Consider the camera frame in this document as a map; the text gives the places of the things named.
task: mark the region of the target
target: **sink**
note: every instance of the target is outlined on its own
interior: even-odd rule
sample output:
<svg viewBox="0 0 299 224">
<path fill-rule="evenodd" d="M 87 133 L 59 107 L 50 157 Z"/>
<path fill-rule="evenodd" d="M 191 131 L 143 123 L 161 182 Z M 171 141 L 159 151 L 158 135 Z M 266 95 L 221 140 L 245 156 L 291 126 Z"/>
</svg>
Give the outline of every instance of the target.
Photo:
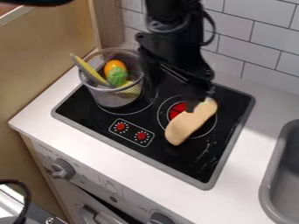
<svg viewBox="0 0 299 224">
<path fill-rule="evenodd" d="M 259 191 L 261 207 L 279 224 L 299 224 L 299 120 L 287 123 Z"/>
</svg>

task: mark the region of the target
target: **cable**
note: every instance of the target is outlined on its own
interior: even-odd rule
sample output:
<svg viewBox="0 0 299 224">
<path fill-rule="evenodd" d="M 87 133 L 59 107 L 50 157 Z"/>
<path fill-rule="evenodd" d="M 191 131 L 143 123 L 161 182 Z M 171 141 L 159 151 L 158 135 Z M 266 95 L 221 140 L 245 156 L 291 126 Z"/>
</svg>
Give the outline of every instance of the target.
<svg viewBox="0 0 299 224">
<path fill-rule="evenodd" d="M 23 182 L 19 182 L 17 179 L 0 179 L 0 185 L 15 185 L 20 186 L 22 190 L 24 191 L 24 207 L 17 217 L 17 219 L 14 221 L 13 224 L 23 224 L 25 221 L 25 216 L 28 212 L 29 205 L 31 203 L 31 192 L 27 185 Z"/>
</svg>

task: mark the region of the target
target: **white subway tile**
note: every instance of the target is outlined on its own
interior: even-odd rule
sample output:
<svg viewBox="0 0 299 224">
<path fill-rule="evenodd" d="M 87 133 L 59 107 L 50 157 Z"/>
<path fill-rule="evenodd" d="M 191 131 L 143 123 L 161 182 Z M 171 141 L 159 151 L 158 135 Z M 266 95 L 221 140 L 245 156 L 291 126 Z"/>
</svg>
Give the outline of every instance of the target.
<svg viewBox="0 0 299 224">
<path fill-rule="evenodd" d="M 228 58 L 215 52 L 202 51 L 202 54 L 206 62 L 215 72 L 240 77 L 243 61 Z"/>
<path fill-rule="evenodd" d="M 225 12 L 289 27 L 295 5 L 276 0 L 226 0 Z"/>
<path fill-rule="evenodd" d="M 293 17 L 292 25 L 290 26 L 290 28 L 299 31 L 299 7 L 296 8 L 296 12 Z"/>
<path fill-rule="evenodd" d="M 135 35 L 138 32 L 139 32 L 138 30 L 134 30 L 128 27 L 123 27 L 124 42 L 137 44 L 137 42 L 135 41 Z"/>
<path fill-rule="evenodd" d="M 147 13 L 145 0 L 142 1 L 143 1 L 143 13 Z"/>
<path fill-rule="evenodd" d="M 213 11 L 222 11 L 224 0 L 203 0 L 206 9 Z"/>
<path fill-rule="evenodd" d="M 299 53 L 299 32 L 281 27 L 255 23 L 252 42 L 290 53 Z"/>
<path fill-rule="evenodd" d="M 117 0 L 116 5 L 124 9 L 142 11 L 142 0 Z"/>
<path fill-rule="evenodd" d="M 249 19 L 234 17 L 217 11 L 207 11 L 217 25 L 217 33 L 237 39 L 249 40 L 254 22 Z M 205 21 L 205 28 L 212 31 L 211 25 Z"/>
<path fill-rule="evenodd" d="M 299 78 L 275 70 L 246 63 L 242 79 L 256 81 L 299 95 Z"/>
<path fill-rule="evenodd" d="M 224 36 L 220 37 L 219 53 L 270 68 L 275 68 L 279 57 L 279 51 Z"/>
<path fill-rule="evenodd" d="M 205 41 L 208 40 L 210 37 L 212 36 L 212 33 L 210 31 L 206 31 L 205 32 Z M 213 42 L 210 45 L 204 45 L 202 48 L 212 51 L 212 52 L 216 52 L 217 51 L 217 46 L 218 46 L 218 39 L 219 39 L 219 35 L 216 34 L 215 39 L 213 40 Z"/>
<path fill-rule="evenodd" d="M 139 31 L 147 31 L 144 14 L 132 10 L 122 9 L 122 24 Z"/>
<path fill-rule="evenodd" d="M 277 70 L 299 76 L 299 56 L 283 52 Z"/>
</svg>

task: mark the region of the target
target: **white countertop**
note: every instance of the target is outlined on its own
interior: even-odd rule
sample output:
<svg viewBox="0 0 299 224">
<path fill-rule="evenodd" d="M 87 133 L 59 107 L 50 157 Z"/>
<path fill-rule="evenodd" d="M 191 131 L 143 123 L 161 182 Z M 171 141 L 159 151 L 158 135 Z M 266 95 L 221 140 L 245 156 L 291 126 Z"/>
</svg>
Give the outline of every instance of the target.
<svg viewBox="0 0 299 224">
<path fill-rule="evenodd" d="M 273 223 L 261 209 L 258 190 L 283 125 L 299 118 L 299 96 L 218 75 L 216 82 L 253 95 L 256 104 L 216 186 L 202 191 L 52 118 L 51 110 L 80 84 L 77 71 L 55 82 L 10 126 L 194 223 Z"/>
</svg>

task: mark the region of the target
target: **control panel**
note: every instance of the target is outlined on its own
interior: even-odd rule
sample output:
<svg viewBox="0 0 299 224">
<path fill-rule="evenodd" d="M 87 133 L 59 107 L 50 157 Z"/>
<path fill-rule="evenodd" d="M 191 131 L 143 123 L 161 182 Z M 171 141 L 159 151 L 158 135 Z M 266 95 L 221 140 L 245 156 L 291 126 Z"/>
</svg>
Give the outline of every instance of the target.
<svg viewBox="0 0 299 224">
<path fill-rule="evenodd" d="M 109 131 L 142 147 L 147 147 L 155 137 L 153 132 L 122 119 L 114 121 Z"/>
</svg>

